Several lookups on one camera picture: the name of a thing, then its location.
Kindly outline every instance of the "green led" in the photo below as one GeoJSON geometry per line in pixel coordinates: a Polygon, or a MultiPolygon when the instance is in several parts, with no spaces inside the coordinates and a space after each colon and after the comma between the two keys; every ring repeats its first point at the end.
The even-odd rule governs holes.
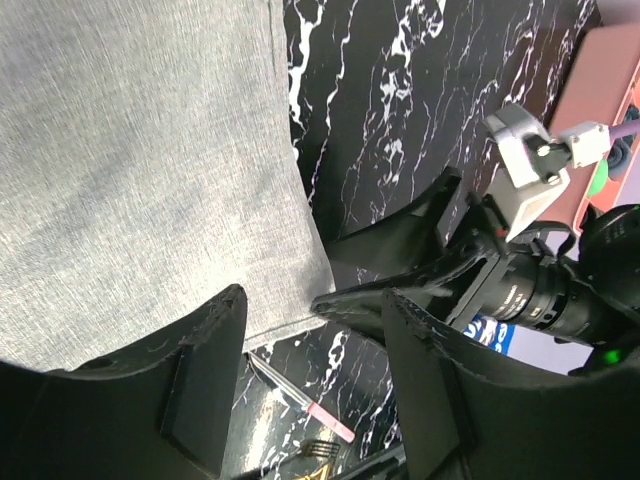
{"type": "Polygon", "coordinates": [[[609,350],[602,358],[607,365],[614,365],[622,360],[622,352],[620,350],[609,350]]]}

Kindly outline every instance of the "blue label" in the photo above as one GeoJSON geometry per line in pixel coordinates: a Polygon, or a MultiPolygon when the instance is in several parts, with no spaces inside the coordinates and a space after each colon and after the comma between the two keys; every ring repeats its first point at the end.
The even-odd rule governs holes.
{"type": "Polygon", "coordinates": [[[473,321],[467,325],[464,334],[496,352],[506,354],[509,351],[515,328],[515,325],[499,323],[492,318],[476,315],[473,321]]]}

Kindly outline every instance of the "bolt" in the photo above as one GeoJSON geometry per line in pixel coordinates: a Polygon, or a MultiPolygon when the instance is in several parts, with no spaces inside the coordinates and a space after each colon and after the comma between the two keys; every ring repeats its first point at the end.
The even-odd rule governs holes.
{"type": "Polygon", "coordinates": [[[540,157],[546,157],[551,152],[551,147],[549,145],[542,145],[538,147],[537,153],[540,157]]]}

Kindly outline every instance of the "marble table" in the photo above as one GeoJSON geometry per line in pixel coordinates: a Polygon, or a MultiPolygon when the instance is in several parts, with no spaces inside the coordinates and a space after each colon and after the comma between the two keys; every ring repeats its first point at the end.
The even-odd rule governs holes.
{"type": "MultiPolygon", "coordinates": [[[[599,15],[595,0],[286,0],[284,23],[293,149],[331,241],[397,211],[445,165],[483,191],[497,157],[482,118],[513,101],[548,121],[572,52],[599,15]]],[[[344,265],[334,274],[338,288],[376,278],[344,265]]],[[[258,352],[356,431],[352,445],[342,443],[339,469],[401,438],[377,344],[329,324],[258,352]]],[[[224,478],[277,464],[305,438],[333,439],[243,365],[224,478]]]]}

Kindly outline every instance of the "metal fork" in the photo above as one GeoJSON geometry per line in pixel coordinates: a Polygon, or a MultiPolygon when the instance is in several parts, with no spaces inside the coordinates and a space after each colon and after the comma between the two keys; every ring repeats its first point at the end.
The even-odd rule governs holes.
{"type": "Polygon", "coordinates": [[[280,462],[275,465],[268,465],[264,468],[254,468],[246,473],[243,473],[234,478],[234,480],[259,480],[266,476],[276,466],[286,465],[287,463],[295,460],[296,458],[304,457],[316,457],[316,458],[328,458],[329,460],[335,460],[340,453],[340,445],[333,442],[327,442],[324,440],[307,439],[303,440],[300,446],[292,453],[284,457],[280,462]]]}

